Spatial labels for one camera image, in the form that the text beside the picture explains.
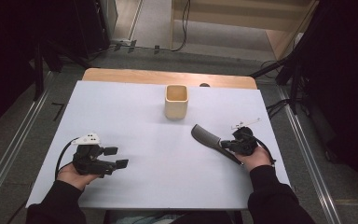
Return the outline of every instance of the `aluminum rail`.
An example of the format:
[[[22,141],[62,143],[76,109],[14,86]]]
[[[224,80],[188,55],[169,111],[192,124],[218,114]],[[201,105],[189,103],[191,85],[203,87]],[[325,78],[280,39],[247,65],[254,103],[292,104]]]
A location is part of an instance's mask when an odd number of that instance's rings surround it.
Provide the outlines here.
[[[281,86],[278,86],[278,90],[281,99],[289,99],[286,90],[284,90]],[[285,106],[285,110],[295,133],[296,140],[304,158],[304,162],[306,163],[310,172],[310,178],[312,179],[313,186],[315,187],[316,193],[318,194],[319,201],[322,205],[327,221],[330,224],[340,224],[342,222],[339,218],[333,198],[331,197],[330,192],[324,182],[322,173],[316,164],[312,151],[310,150],[310,145],[308,144],[307,138],[301,128],[300,122],[297,116],[293,114],[293,111],[289,105]]]
[[[43,103],[45,103],[51,88],[51,84],[54,82],[55,78],[56,76],[52,72],[47,73],[45,78],[45,91],[42,92],[42,95],[40,96],[38,101],[32,103],[27,115],[25,116],[19,129],[17,130],[9,146],[7,147],[4,156],[0,160],[0,187],[2,186],[2,183],[4,182],[14,160],[19,154],[21,146],[26,136],[28,135],[28,132],[31,130],[34,121],[36,120],[37,115],[42,108]]]

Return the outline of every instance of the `beige cup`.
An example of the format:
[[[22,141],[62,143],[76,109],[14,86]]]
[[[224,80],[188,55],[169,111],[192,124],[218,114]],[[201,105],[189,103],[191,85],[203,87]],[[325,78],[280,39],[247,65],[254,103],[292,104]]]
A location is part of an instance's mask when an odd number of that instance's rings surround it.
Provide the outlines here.
[[[186,116],[188,90],[183,85],[168,85],[165,88],[165,116],[168,119],[183,119]]]

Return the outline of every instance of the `person's right hand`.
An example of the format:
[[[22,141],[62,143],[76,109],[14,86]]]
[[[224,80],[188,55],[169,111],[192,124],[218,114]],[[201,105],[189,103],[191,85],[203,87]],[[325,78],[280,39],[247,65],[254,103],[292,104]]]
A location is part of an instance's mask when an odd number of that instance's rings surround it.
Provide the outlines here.
[[[244,156],[239,153],[235,153],[235,157],[245,165],[246,169],[251,172],[255,167],[261,165],[271,165],[269,160],[269,154],[262,147],[255,148],[255,151],[250,156]]]

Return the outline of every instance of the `gray curved object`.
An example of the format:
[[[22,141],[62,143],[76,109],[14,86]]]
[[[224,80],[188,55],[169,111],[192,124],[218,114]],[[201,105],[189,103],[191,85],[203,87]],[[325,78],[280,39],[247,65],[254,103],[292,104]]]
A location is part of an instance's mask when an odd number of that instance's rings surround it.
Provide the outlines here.
[[[230,152],[220,147],[219,137],[206,131],[198,124],[196,124],[194,128],[191,130],[191,135],[194,137],[194,139],[196,139],[198,142],[205,145],[206,147],[211,147],[217,150],[218,152],[222,153],[223,155],[225,155],[227,158],[236,162],[238,165],[242,165],[242,162],[240,162],[234,155],[232,155]]]

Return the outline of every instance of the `person's left hand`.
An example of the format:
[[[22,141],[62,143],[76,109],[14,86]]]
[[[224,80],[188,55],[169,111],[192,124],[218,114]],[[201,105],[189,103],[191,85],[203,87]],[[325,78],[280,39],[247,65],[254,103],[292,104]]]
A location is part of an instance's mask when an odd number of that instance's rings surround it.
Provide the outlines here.
[[[75,166],[70,163],[61,168],[58,173],[57,180],[61,180],[66,182],[77,189],[83,190],[86,185],[88,185],[91,181],[98,178],[99,175],[80,175]]]

